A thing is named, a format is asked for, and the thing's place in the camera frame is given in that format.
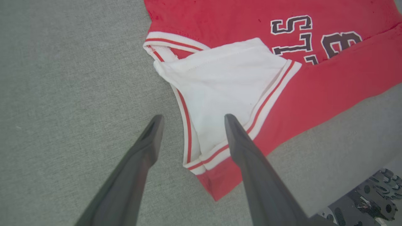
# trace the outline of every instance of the red shirt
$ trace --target red shirt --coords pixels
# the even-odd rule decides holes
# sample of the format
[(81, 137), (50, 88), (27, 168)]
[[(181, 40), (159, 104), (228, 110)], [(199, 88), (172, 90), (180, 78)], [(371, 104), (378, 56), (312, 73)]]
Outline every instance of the red shirt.
[[(144, 48), (156, 60), (181, 59), (259, 37), (274, 54), (305, 64), (254, 139), (265, 155), (402, 82), (398, 65), (402, 16), (392, 0), (145, 0), (145, 4), (152, 24)], [(184, 165), (218, 200), (239, 184), (240, 170), (230, 157), (208, 167), (218, 152), (195, 161), (198, 141), (185, 101), (173, 89), (185, 130)]]

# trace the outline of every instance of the hole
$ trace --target hole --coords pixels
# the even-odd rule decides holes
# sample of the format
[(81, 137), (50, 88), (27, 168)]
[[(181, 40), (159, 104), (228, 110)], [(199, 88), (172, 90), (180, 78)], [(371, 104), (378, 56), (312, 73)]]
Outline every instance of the hole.
[(379, 180), (377, 180), (376, 178), (374, 178), (374, 177), (370, 177), (370, 180), (372, 180), (372, 181), (375, 181), (375, 182), (379, 182)]
[(384, 181), (385, 183), (389, 183), (391, 181), (391, 179), (389, 179), (388, 177), (384, 177), (384, 179), (382, 179), (382, 181)]
[(381, 187), (381, 186), (376, 185), (376, 187), (377, 187), (378, 189), (380, 189), (380, 190), (387, 191), (387, 189), (385, 189), (385, 188), (383, 188), (383, 187)]
[(345, 218), (343, 218), (342, 211), (339, 209), (339, 207), (335, 209), (335, 217), (336, 217), (336, 221), (338, 222), (339, 226), (346, 225)]
[(399, 189), (401, 189), (401, 186), (395, 184), (394, 186), (391, 187), (393, 190), (397, 191)]
[(331, 222), (334, 221), (334, 216), (332, 216), (332, 214), (328, 214), (327, 219)]
[(368, 185), (364, 186), (364, 193), (366, 194), (370, 193), (370, 186)]
[(392, 211), (391, 205), (387, 205), (387, 206), (385, 207), (385, 210), (387, 211), (387, 213), (390, 213), (390, 212)]

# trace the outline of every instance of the gray carpet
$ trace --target gray carpet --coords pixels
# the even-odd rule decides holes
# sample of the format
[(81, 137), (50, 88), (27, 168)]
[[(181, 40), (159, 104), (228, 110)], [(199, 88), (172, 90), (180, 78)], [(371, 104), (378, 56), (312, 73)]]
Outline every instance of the gray carpet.
[[(251, 225), (242, 184), (214, 202), (182, 167), (178, 105), (142, 49), (150, 23), (141, 0), (0, 1), (0, 225), (72, 225), (155, 114), (138, 225)], [(269, 155), (309, 215), (401, 151), (401, 98), (398, 85)]]

